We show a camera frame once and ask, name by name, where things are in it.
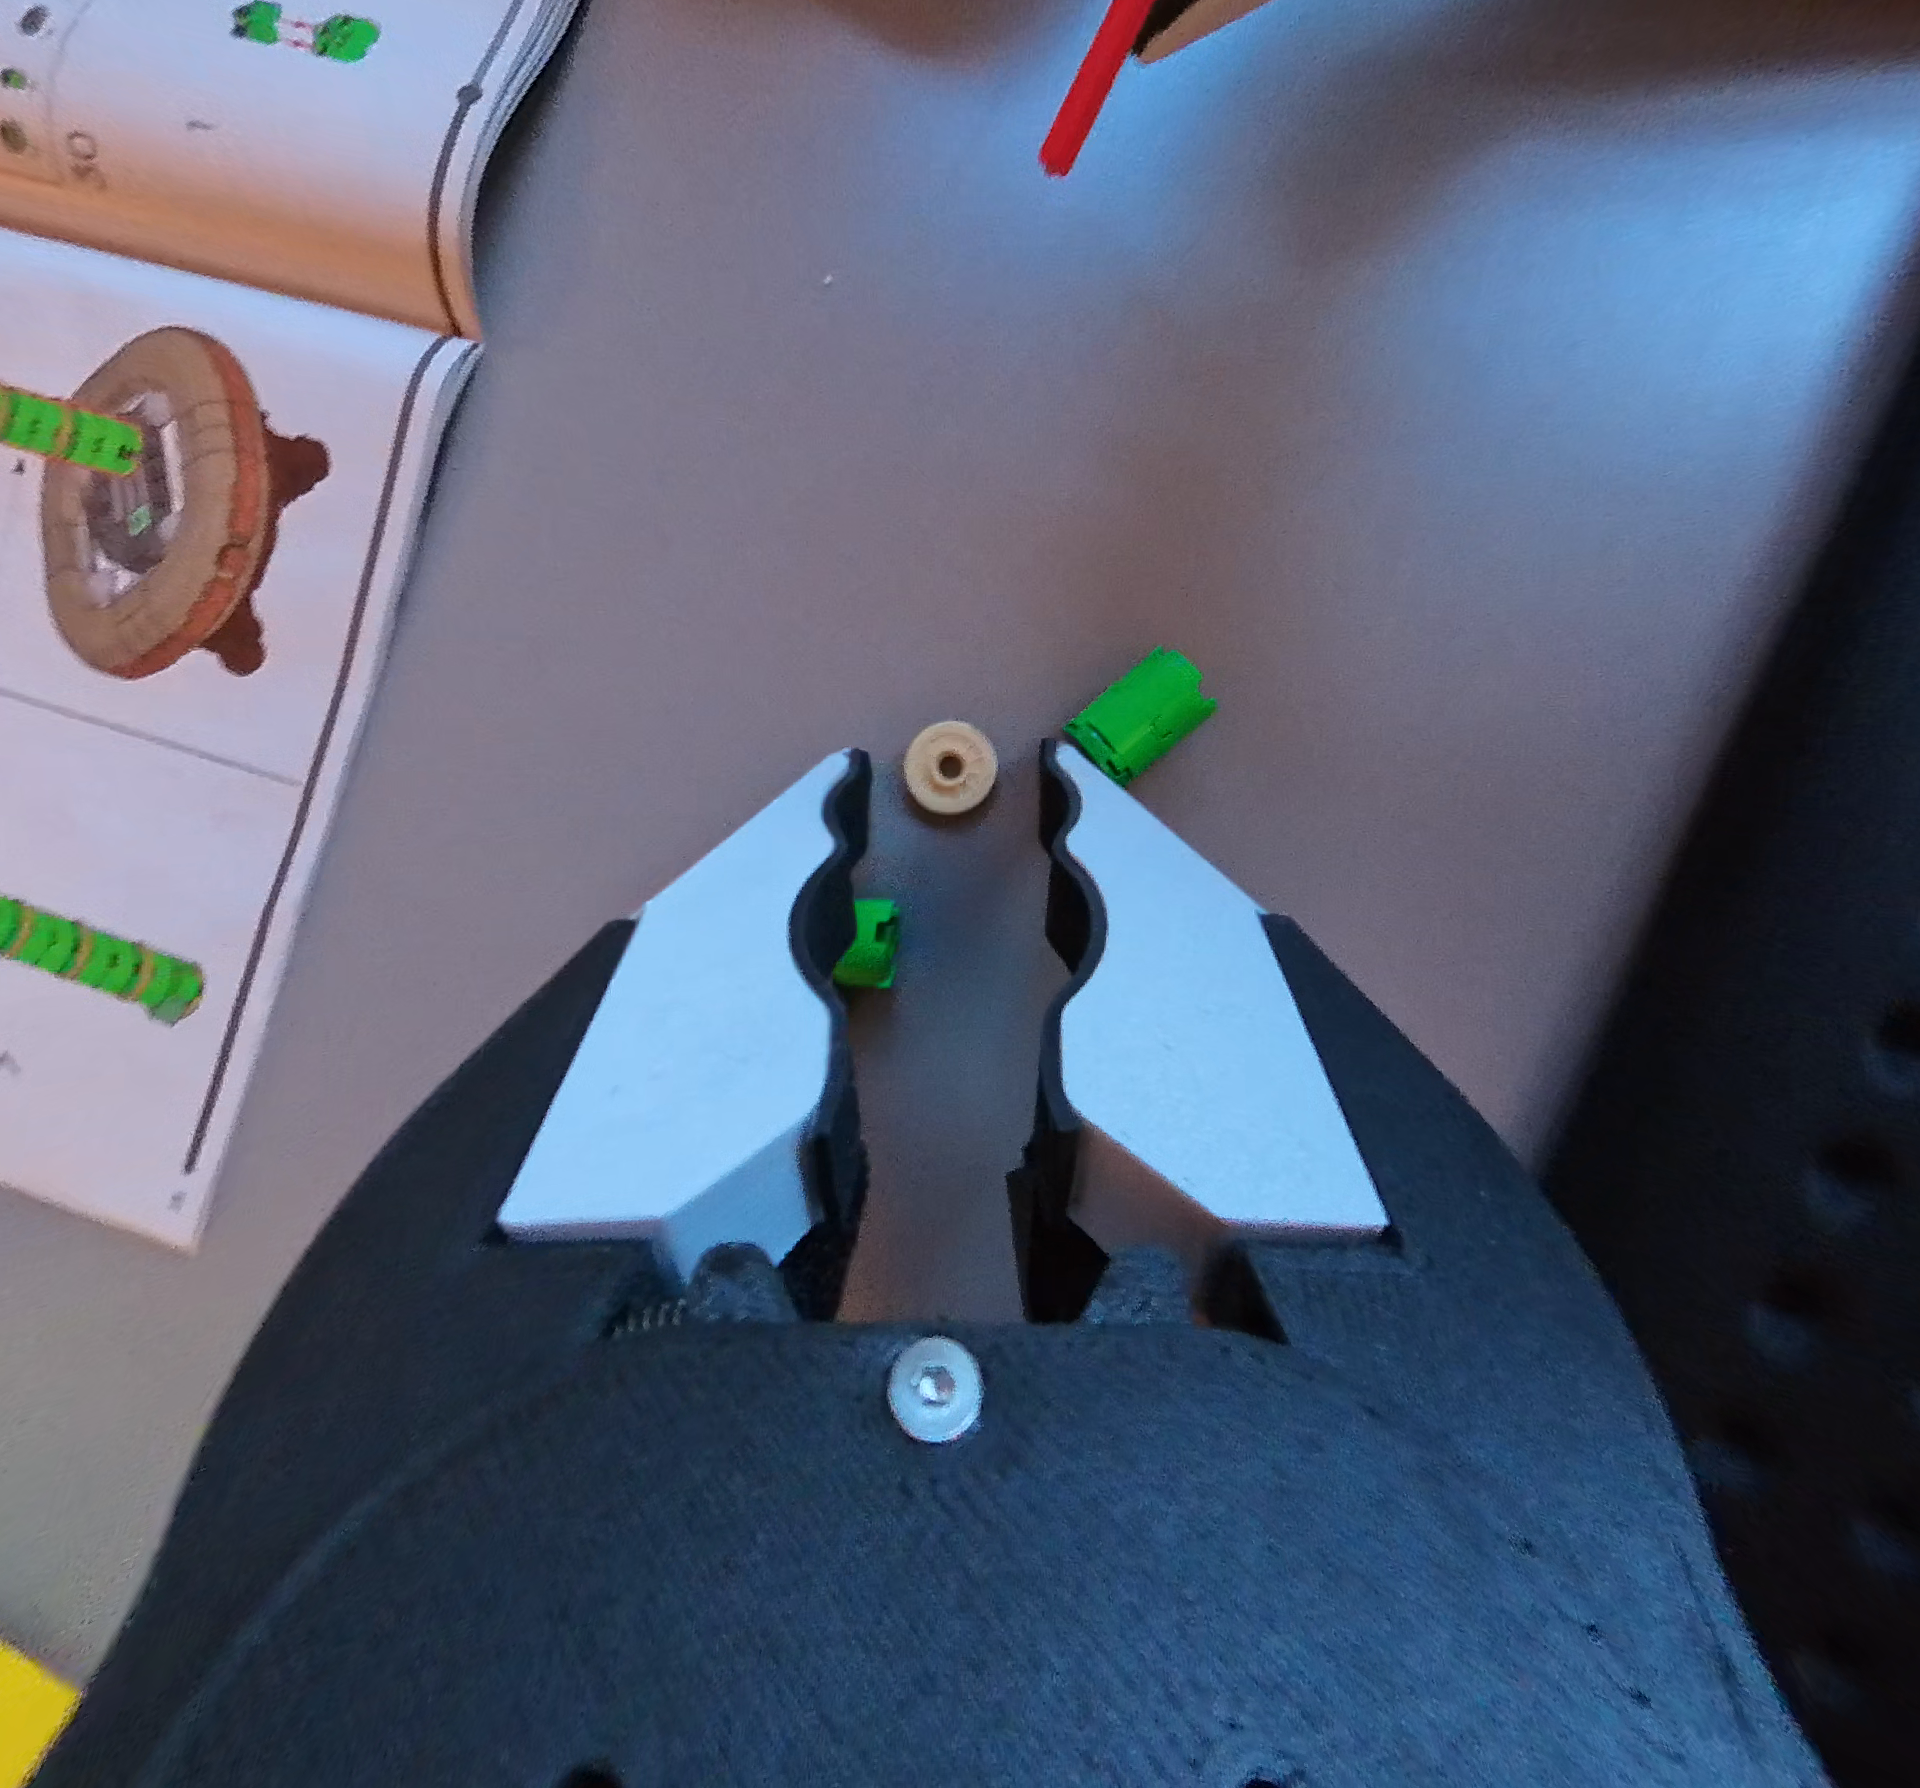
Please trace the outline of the open instruction booklet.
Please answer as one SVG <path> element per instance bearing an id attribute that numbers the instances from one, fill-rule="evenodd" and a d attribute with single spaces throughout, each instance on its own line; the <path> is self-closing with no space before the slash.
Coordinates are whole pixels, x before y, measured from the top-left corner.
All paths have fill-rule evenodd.
<path id="1" fill-rule="evenodd" d="M 0 0 L 0 1175 L 206 1233 L 578 0 Z"/>

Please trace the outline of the red axle rod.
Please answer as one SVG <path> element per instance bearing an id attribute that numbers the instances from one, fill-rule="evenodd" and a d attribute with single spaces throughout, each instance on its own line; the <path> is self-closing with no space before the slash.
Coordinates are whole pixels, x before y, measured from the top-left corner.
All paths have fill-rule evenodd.
<path id="1" fill-rule="evenodd" d="M 1061 177 L 1080 164 L 1091 136 L 1091 126 L 1101 119 L 1116 86 L 1116 76 L 1126 70 L 1149 11 L 1152 11 L 1152 0 L 1106 0 L 1091 34 L 1091 44 L 1035 151 L 1045 175 Z"/>

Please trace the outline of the tan round plate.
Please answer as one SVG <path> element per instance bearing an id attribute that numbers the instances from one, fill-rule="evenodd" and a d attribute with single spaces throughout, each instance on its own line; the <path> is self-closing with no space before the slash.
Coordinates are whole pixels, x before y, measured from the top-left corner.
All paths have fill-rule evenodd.
<path id="1" fill-rule="evenodd" d="M 997 792 L 999 753 L 979 725 L 933 719 L 909 740 L 900 773 L 920 814 L 965 816 Z"/>

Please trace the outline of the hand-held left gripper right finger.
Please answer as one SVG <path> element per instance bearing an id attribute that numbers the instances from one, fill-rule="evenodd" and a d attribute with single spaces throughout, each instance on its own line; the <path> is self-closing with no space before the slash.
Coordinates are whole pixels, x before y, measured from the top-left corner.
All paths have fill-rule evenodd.
<path id="1" fill-rule="evenodd" d="M 1006 1175 L 1026 1315 L 1080 1319 L 1135 1247 L 1200 1310 L 1234 1247 L 1387 1247 L 1273 918 L 1065 740 L 1043 749 L 1043 848 L 1065 989 Z"/>

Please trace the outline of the yellow storage bin stack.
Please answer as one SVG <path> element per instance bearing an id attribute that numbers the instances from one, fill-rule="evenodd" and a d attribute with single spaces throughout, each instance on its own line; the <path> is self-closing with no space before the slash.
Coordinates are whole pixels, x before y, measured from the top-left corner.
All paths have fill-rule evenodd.
<path id="1" fill-rule="evenodd" d="M 61 1739 L 84 1693 L 32 1654 L 0 1642 L 0 1782 L 23 1788 Z"/>

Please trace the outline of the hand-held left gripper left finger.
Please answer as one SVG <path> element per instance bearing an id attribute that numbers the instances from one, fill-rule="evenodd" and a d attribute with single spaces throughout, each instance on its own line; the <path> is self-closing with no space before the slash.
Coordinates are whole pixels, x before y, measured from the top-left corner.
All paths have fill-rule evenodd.
<path id="1" fill-rule="evenodd" d="M 642 1236 L 681 1290 L 757 1247 L 831 1319 L 867 1150 L 831 966 L 854 940 L 870 753 L 831 749 L 650 894 L 500 1198 L 517 1242 Z"/>

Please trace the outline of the grey desk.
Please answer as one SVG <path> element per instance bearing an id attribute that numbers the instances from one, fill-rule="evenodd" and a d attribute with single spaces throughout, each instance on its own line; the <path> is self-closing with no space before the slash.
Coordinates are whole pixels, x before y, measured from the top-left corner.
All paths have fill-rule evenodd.
<path id="1" fill-rule="evenodd" d="M 371 1153 L 839 747 L 909 910 L 850 1319 L 1017 1315 L 1035 747 L 1149 644 L 1222 698 L 1152 814 L 1551 1139 L 1913 331 L 1917 0 L 1273 0 L 1045 177 L 1103 4 L 586 0 L 206 1242 L 5 1193 L 44 1666 Z M 997 740 L 965 816 L 933 719 Z"/>

